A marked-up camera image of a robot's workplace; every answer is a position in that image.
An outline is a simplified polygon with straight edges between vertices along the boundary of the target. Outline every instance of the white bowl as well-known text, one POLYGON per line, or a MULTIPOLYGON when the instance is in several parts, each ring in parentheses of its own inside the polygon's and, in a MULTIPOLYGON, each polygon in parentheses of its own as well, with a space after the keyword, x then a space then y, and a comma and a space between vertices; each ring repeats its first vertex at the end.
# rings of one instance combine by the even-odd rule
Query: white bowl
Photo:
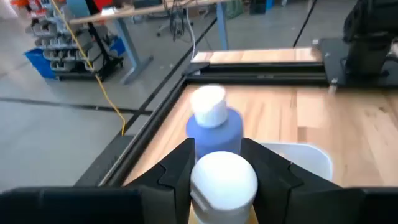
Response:
POLYGON ((264 147, 326 180, 333 179, 333 162, 321 149, 300 143, 262 142, 264 147))

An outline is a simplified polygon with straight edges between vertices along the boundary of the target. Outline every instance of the yellow cable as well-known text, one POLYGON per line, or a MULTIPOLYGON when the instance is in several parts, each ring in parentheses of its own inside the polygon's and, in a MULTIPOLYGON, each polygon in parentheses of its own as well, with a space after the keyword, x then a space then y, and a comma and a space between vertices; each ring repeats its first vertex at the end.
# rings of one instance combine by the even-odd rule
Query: yellow cable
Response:
MULTIPOLYGON (((51 0, 52 4, 54 5, 54 8, 57 10, 58 14, 60 15, 61 19, 63 20, 63 22, 65 23, 65 26, 67 27, 68 31, 70 32, 70 34, 72 35, 73 40, 76 42, 77 47, 79 48, 80 53, 83 55, 83 58, 85 59, 87 65, 89 66, 91 72, 95 72, 93 65, 91 64, 90 60, 88 59, 85 51, 83 50, 83 48, 81 47, 79 41, 76 38, 76 35, 73 33, 72 29, 70 28, 67 20, 64 18, 64 16, 61 13, 61 10, 58 8, 57 3, 55 3, 54 0, 51 0)), ((108 101, 108 103, 113 107, 113 109, 115 110, 115 112, 119 115, 120 119, 123 122, 122 125, 122 136, 124 135, 124 128, 126 127, 126 120, 124 119, 123 115, 120 113, 119 109, 116 107, 116 105, 111 101, 111 99, 109 98, 108 94, 106 93, 106 90, 101 82, 101 79, 99 78, 99 76, 97 74, 95 74, 95 78, 97 79, 97 82, 99 84, 99 87, 101 88, 101 91, 105 97, 105 99, 108 101)))

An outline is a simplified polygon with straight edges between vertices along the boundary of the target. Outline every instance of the white bottle cap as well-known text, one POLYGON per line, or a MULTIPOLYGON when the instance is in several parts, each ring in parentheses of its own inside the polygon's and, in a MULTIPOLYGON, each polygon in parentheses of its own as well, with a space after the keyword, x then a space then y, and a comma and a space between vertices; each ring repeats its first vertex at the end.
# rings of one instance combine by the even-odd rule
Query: white bottle cap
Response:
POLYGON ((232 152, 207 154, 192 169, 190 194, 199 223, 244 223, 256 192, 254 169, 232 152))
POLYGON ((202 86, 192 93, 191 107, 199 126, 215 128, 228 119, 225 95, 220 85, 202 86))

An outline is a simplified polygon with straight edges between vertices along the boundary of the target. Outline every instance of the cable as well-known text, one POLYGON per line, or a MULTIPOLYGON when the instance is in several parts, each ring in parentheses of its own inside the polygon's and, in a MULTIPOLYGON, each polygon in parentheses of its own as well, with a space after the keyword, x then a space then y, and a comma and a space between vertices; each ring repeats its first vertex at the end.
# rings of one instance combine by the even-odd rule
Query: cable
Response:
POLYGON ((188 27, 189 27, 189 31, 191 33, 192 42, 193 42, 192 57, 191 57, 191 60, 193 60, 193 58, 195 56, 196 38, 195 38, 195 34, 193 33, 193 29, 192 29, 192 26, 191 26, 191 21, 189 20, 188 8, 187 8, 187 13, 186 14, 187 14, 188 27))
MULTIPOLYGON (((75 41, 75 43, 77 44, 77 47, 79 48, 80 53, 82 54, 83 58, 85 59, 87 65, 89 66, 91 72, 95 72, 93 65, 91 64, 90 60, 88 59, 85 51, 83 50, 83 48, 81 47, 79 41, 76 38, 75 33, 72 31, 72 29, 69 26, 69 23, 67 22, 67 20, 65 19, 65 17, 63 16, 63 14, 61 13, 61 10, 59 9, 59 7, 57 6, 57 3, 55 2, 55 0, 51 0, 52 4, 54 5, 55 10, 57 10, 58 14, 60 15, 62 21, 65 23, 65 26, 67 27, 69 33, 72 35, 72 39, 75 41)), ((95 78, 97 79, 97 82, 99 84, 99 87, 101 88, 101 91, 105 97, 105 99, 108 101, 108 103, 113 107, 113 109, 115 110, 115 112, 118 114, 118 116, 120 117, 120 119, 123 122, 122 125, 122 136, 124 135, 124 128, 126 127, 126 120, 124 119, 123 115, 120 113, 119 109, 116 107, 116 105, 111 101, 111 99, 109 98, 108 94, 106 93, 106 90, 101 82, 101 79, 99 78, 99 76, 97 74, 95 74, 95 78)))
POLYGON ((315 4, 316 4, 316 3, 317 3, 317 0, 313 0, 311 9, 310 9, 310 11, 308 12, 307 17, 306 17, 305 20, 304 20, 303 26, 301 27, 300 32, 298 33, 298 35, 297 35, 297 37, 296 37, 296 40, 295 40, 294 43, 293 43, 293 47, 296 47, 297 42, 299 41, 299 39, 300 39, 300 37, 301 37, 301 35, 302 35, 302 33, 303 33, 303 30, 304 30, 305 26, 307 25, 308 20, 310 19, 310 16, 311 16, 311 14, 312 14, 313 8, 315 7, 315 4))
POLYGON ((180 39, 185 34, 184 23, 184 7, 195 0, 188 0, 182 3, 181 0, 163 1, 165 11, 169 12, 169 29, 172 34, 173 41, 180 39))

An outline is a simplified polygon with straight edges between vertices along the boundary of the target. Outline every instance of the wooden table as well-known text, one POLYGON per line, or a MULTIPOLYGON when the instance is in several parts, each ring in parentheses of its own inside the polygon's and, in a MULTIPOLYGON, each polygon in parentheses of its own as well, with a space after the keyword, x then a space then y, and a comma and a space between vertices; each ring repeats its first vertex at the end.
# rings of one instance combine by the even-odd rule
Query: wooden table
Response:
MULTIPOLYGON (((183 1, 180 1, 180 5, 184 5, 184 7, 195 7, 195 6, 206 6, 209 4, 225 2, 225 1, 229 1, 229 0, 197 0, 197 1, 183 0, 183 1)), ((173 1, 166 0, 166 5, 169 9, 171 9, 171 7, 173 6, 173 1)), ((71 19, 69 22, 71 24, 84 24, 87 22, 99 22, 99 21, 106 21, 106 20, 111 20, 111 19, 131 17, 131 16, 142 16, 142 15, 148 15, 148 14, 152 14, 152 13, 156 13, 156 12, 164 12, 164 11, 165 11, 165 6, 163 4, 158 5, 158 6, 140 8, 140 9, 134 9, 133 7, 126 7, 124 9, 118 10, 117 12, 115 12, 114 14, 111 14, 111 15, 102 15, 101 13, 97 13, 92 16, 71 19)))
MULTIPOLYGON (((194 62, 319 62, 312 49, 200 52, 194 62)), ((186 87, 125 184, 165 157, 185 138, 191 116, 186 87)), ((343 186, 397 186, 398 92, 226 85, 227 103, 244 120, 244 136, 264 141, 307 142, 333 161, 333 182, 343 186)))

